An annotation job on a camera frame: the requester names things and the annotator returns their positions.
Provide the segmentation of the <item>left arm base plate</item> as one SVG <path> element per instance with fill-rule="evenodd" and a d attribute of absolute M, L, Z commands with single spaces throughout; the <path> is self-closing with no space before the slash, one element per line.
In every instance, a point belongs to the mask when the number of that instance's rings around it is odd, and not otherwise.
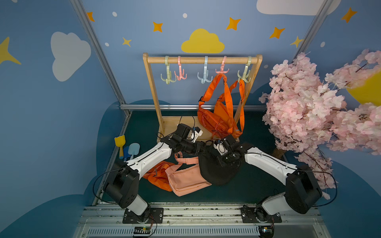
<path fill-rule="evenodd" d="M 132 210 L 126 209 L 123 216 L 123 224 L 162 224 L 164 209 L 150 206 L 141 214 L 137 215 Z"/>

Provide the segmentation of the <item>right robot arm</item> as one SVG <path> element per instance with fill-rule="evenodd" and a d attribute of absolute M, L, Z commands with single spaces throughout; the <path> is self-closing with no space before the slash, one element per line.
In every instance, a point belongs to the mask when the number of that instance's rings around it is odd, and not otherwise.
<path fill-rule="evenodd" d="M 296 166 L 264 153 L 248 143 L 240 144 L 231 135 L 213 143 L 223 165 L 244 161 L 273 176 L 285 186 L 285 192 L 270 196 L 256 205 L 255 213 L 261 222 L 269 216 L 293 210 L 306 214 L 322 197 L 314 173 L 308 166 Z"/>

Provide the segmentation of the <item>orange sling bag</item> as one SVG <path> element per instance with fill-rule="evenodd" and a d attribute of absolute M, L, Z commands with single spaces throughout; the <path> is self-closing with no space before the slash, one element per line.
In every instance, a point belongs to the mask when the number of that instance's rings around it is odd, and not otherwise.
<path fill-rule="evenodd" d="M 150 169 L 144 176 L 144 179 L 147 179 L 154 186 L 171 192 L 172 189 L 169 185 L 169 179 L 166 174 L 166 170 L 173 166 L 174 163 L 162 161 Z"/>

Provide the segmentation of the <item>black sling bag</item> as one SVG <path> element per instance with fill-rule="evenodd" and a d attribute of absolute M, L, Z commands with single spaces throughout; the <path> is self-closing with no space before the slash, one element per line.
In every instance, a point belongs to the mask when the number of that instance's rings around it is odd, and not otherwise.
<path fill-rule="evenodd" d="M 218 152 L 213 148 L 213 143 L 214 141 L 208 140 L 205 150 L 198 155 L 200 173 L 212 185 L 225 185 L 239 172 L 241 155 L 236 152 L 238 161 L 234 164 L 221 164 L 217 158 Z"/>

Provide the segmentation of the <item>pink shoulder bag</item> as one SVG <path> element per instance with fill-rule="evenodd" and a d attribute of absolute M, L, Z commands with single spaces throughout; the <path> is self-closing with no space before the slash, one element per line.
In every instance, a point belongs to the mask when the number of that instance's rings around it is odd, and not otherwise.
<path fill-rule="evenodd" d="M 165 173 L 175 195 L 184 196 L 211 186 L 200 173 L 198 157 L 185 158 L 182 152 L 176 153 L 174 157 L 178 164 L 167 168 Z"/>

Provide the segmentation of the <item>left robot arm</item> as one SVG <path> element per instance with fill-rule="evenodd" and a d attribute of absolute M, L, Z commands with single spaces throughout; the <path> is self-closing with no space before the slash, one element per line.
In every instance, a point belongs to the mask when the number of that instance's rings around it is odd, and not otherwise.
<path fill-rule="evenodd" d="M 202 146 L 197 140 L 202 134 L 203 131 L 199 127 L 178 124 L 173 133 L 161 137 L 152 149 L 126 162 L 114 164 L 104 183 L 103 191 L 121 208 L 126 208 L 138 216 L 146 215 L 150 210 L 149 205 L 138 195 L 141 178 L 174 153 L 181 151 L 196 154 Z"/>

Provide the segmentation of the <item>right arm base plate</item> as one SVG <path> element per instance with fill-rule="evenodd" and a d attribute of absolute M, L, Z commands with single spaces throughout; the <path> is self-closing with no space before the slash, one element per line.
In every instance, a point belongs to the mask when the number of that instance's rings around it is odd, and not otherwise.
<path fill-rule="evenodd" d="M 268 215 L 263 209 L 244 205 L 240 208 L 243 223 L 282 223 L 280 214 Z"/>

